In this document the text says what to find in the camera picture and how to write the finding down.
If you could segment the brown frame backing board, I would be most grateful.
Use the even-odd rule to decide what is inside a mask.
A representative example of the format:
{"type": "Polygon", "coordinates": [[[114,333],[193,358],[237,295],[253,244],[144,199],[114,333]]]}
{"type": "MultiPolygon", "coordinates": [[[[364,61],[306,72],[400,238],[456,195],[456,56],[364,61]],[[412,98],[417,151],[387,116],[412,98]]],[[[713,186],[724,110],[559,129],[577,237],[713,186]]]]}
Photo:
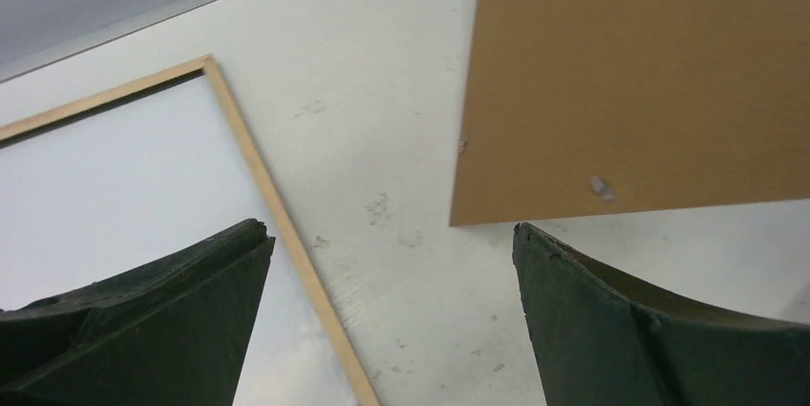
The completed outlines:
{"type": "Polygon", "coordinates": [[[808,195],[809,0],[478,0],[451,224],[808,195]]]}

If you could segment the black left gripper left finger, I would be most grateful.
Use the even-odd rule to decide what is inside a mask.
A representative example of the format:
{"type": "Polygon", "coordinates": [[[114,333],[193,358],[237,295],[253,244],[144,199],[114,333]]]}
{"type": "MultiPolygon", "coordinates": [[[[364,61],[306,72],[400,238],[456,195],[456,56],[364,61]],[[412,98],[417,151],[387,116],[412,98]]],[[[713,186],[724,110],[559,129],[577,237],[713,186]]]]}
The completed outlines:
{"type": "Polygon", "coordinates": [[[5,405],[229,405],[275,240],[247,219],[1,314],[5,405]]]}

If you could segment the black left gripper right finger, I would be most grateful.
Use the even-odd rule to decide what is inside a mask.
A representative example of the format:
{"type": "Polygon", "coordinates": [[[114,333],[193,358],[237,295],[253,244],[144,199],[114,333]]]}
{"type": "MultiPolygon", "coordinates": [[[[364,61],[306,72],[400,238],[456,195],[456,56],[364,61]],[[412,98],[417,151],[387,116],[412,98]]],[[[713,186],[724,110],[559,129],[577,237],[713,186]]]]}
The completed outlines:
{"type": "Polygon", "coordinates": [[[809,328],[712,306],[533,224],[513,264],[550,405],[805,405],[809,328]]]}

